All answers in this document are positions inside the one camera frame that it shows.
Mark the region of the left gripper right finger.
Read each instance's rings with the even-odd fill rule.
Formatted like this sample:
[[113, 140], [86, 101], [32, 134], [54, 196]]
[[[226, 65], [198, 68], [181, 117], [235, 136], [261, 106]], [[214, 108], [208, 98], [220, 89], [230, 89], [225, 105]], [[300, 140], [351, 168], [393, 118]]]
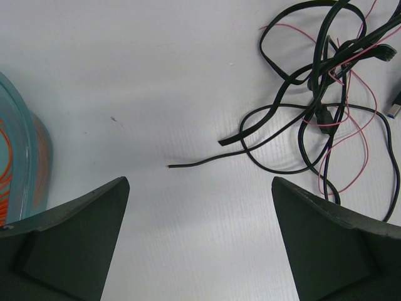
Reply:
[[282, 177], [275, 212], [300, 300], [400, 300], [400, 227], [331, 203]]

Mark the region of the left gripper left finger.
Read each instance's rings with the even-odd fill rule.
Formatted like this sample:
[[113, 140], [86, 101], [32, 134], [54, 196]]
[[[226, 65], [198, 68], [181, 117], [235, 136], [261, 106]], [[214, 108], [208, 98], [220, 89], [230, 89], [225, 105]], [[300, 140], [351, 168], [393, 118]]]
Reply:
[[1, 300], [100, 300], [127, 207], [126, 177], [1, 227]]

